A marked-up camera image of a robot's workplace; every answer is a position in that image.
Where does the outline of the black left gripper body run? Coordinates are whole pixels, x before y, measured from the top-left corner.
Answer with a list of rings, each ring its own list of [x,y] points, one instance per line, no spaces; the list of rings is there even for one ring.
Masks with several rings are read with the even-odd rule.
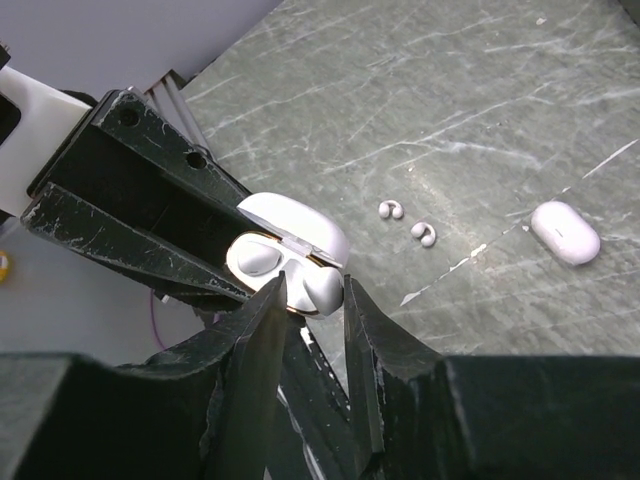
[[[56,184],[231,277],[225,256],[240,233],[236,208],[226,209],[183,191],[92,121],[85,122],[36,177],[29,189],[32,201],[47,184]],[[189,163],[201,168],[206,159],[202,152],[191,156]]]

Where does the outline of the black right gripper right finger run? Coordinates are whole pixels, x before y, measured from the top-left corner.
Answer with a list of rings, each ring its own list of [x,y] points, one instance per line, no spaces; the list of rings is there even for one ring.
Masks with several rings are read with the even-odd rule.
[[[362,479],[635,479],[633,356],[451,355],[344,285],[356,471]]]

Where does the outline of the white square charging case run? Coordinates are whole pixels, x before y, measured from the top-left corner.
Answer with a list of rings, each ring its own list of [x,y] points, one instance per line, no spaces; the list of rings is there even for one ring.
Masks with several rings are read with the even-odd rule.
[[[349,241],[343,230],[313,208],[271,192],[251,194],[237,205],[237,209],[258,228],[239,235],[232,242],[226,253],[229,271],[253,291],[284,273],[287,308],[305,316],[327,317],[315,310],[302,287],[302,276],[305,269],[319,267],[334,267],[343,276],[349,258]],[[262,244],[280,251],[279,265],[266,275],[244,275],[238,268],[237,257],[250,244]]]

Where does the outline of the white stem earbud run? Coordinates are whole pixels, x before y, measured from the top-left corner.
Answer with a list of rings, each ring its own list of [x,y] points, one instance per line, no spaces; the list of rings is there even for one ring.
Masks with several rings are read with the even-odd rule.
[[[282,254],[277,249],[250,244],[244,247],[237,257],[239,270],[247,276],[258,277],[272,272],[280,263]]]
[[[305,269],[302,287],[321,316],[333,314],[343,303],[343,276],[334,267]]]

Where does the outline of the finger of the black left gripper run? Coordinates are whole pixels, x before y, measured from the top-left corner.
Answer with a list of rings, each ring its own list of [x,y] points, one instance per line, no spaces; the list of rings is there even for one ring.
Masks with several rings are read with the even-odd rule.
[[[217,163],[196,168],[191,156],[202,152],[141,97],[111,90],[96,108],[92,124],[157,167],[162,177],[201,200],[234,210],[250,191]]]
[[[205,261],[49,183],[20,217],[34,235],[185,303],[246,302],[251,292]]]

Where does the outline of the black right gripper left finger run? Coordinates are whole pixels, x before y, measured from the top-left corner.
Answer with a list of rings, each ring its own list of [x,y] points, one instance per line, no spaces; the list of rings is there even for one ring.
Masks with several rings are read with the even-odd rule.
[[[288,314],[269,281],[210,329],[139,365],[1,358],[5,479],[259,479]]]

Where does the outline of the white oval charging case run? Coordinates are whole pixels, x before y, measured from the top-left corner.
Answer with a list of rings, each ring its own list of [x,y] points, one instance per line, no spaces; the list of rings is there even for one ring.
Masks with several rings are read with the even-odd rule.
[[[549,201],[540,204],[533,211],[531,228],[557,258],[569,265],[587,264],[600,251],[597,232],[566,203]]]

